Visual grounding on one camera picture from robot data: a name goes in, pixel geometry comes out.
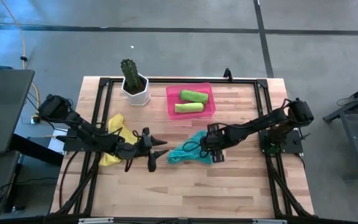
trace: gray floor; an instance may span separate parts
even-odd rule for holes
[[[25,24],[116,27],[257,28],[252,0],[95,0],[64,2],[6,0]],[[261,0],[267,29],[358,30],[358,0]],[[0,3],[0,22],[11,23]],[[226,67],[236,77],[267,77],[258,34],[25,31],[29,68],[41,97],[78,98],[85,75],[120,75],[122,58],[133,58],[144,75],[220,77]],[[275,77],[284,78],[290,98],[306,100],[316,117],[304,132],[306,175],[315,213],[358,221],[357,172],[342,124],[322,117],[336,101],[358,90],[358,36],[268,35]],[[16,30],[0,30],[0,65],[21,67]],[[28,103],[22,117],[29,122]],[[51,134],[48,125],[19,122],[22,136]],[[38,205],[47,210],[49,205]]]

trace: white pot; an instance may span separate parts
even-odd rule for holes
[[[125,77],[124,77],[124,81],[122,82],[122,85],[121,85],[121,90],[128,96],[129,102],[131,103],[132,106],[144,106],[150,100],[149,80],[141,74],[139,74],[139,76],[146,81],[144,91],[142,91],[140,93],[136,93],[135,95],[132,95],[132,94],[128,93],[127,91],[125,91],[125,89],[124,89],[124,84],[126,82]]]

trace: blue towel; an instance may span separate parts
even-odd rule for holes
[[[199,131],[191,138],[187,139],[183,144],[170,151],[167,161],[169,164],[177,164],[181,161],[198,160],[206,164],[212,164],[212,156],[208,154],[205,158],[200,157],[201,146],[199,144],[201,137],[206,136],[206,131]]]

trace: plastic tray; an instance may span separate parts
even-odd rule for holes
[[[201,93],[207,93],[208,101],[204,105],[204,111],[195,112],[195,113],[176,113],[175,103],[191,103],[190,101],[182,101],[180,99],[179,93],[182,90],[192,90]],[[167,86],[166,92],[167,92],[168,115],[170,119],[207,117],[207,116],[212,116],[216,111],[214,96],[212,94],[212,86],[210,83],[195,83],[189,85]]]

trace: wooden table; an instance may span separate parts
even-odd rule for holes
[[[89,122],[93,114],[99,78],[84,77],[76,106],[76,111]],[[168,141],[168,144],[155,149],[173,149],[195,132],[206,129],[208,123],[245,123],[258,117],[252,85],[213,84],[216,112],[212,118],[172,121],[167,113],[166,86],[166,83],[151,83],[152,98],[142,108],[131,106],[121,92],[121,84],[115,83],[109,118],[121,113],[124,115],[124,124],[129,129],[141,131],[142,128],[149,127],[157,139]],[[279,78],[268,79],[268,86],[272,106],[277,108],[287,97],[284,81]],[[157,160],[157,170],[154,173],[147,171],[146,158],[134,160],[127,173],[124,172],[125,162],[111,167],[100,167],[91,215],[272,218],[267,168],[264,156],[260,153],[257,134],[248,136],[245,141],[224,152],[226,161],[213,165],[193,161],[170,165],[167,164],[165,154]],[[63,160],[58,183],[70,155]],[[78,153],[70,164],[63,186],[63,202],[68,200],[78,185],[83,157],[84,152]],[[313,213],[302,162],[294,155],[284,154],[283,164],[289,189],[302,206]],[[51,212],[58,210],[58,188],[59,185],[55,191]],[[280,208],[284,211],[279,190],[278,196]],[[85,206],[86,198],[83,197],[82,207]]]

